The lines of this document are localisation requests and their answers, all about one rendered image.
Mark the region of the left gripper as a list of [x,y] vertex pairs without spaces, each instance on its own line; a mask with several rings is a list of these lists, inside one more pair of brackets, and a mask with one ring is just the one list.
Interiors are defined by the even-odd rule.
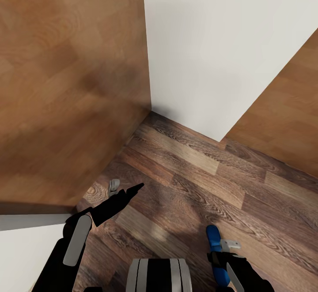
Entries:
[[127,189],[121,189],[117,195],[102,202],[103,207],[107,213],[108,219],[122,211],[130,202],[131,198],[144,186],[144,183],[140,183]]

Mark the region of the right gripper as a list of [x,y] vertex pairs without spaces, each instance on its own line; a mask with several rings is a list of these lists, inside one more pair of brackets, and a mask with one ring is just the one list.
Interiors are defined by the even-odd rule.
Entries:
[[224,259],[225,259],[225,257],[228,256],[229,254],[234,254],[234,255],[236,255],[235,253],[211,251],[211,253],[207,253],[207,257],[208,257],[208,261],[209,261],[209,262],[212,262],[212,265],[213,265],[215,268],[223,268],[224,270],[227,270],[227,269],[225,269],[225,267],[224,267]]

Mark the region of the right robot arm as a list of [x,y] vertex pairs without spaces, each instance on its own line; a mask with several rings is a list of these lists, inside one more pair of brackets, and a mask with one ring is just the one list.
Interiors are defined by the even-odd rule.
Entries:
[[246,257],[230,253],[230,248],[241,248],[238,241],[221,239],[220,246],[221,252],[207,253],[208,261],[212,262],[215,268],[223,268],[228,272],[237,292],[275,292],[272,285],[252,269]]

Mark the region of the robot trunk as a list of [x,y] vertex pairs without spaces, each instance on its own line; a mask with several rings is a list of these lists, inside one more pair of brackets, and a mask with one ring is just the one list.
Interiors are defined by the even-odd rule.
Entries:
[[126,292],[192,292],[188,265],[184,258],[135,258]]

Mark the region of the sandal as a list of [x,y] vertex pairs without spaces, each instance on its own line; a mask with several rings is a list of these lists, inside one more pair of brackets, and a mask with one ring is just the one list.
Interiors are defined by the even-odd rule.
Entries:
[[[221,236],[218,228],[215,225],[209,225],[206,228],[211,251],[221,252],[222,247],[220,246]],[[214,278],[219,287],[227,287],[230,283],[228,272],[223,268],[215,268],[212,265]]]

